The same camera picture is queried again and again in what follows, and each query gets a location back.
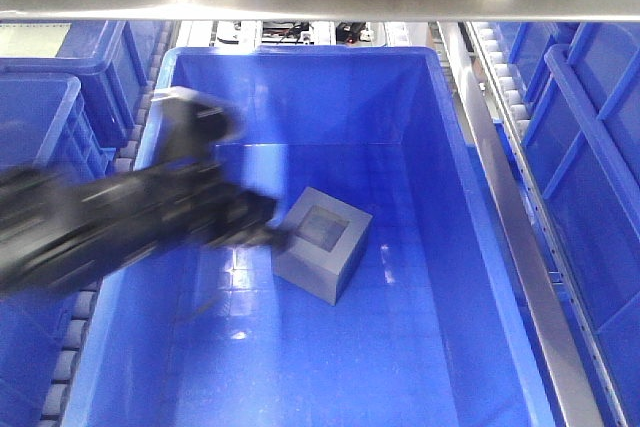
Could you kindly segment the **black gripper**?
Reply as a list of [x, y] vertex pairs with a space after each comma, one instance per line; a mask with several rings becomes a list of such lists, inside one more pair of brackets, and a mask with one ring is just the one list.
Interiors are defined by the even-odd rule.
[[220, 166], [195, 166], [194, 240], [213, 248], [271, 246], [283, 250], [290, 231], [270, 224], [278, 201], [228, 181]]

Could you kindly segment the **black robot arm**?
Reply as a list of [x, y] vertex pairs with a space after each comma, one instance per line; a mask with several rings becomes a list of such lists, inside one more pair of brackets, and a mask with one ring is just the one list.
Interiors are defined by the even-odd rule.
[[184, 243], [285, 248], [277, 202], [221, 168], [164, 165], [72, 184], [16, 167], [1, 174], [1, 293], [70, 294]]

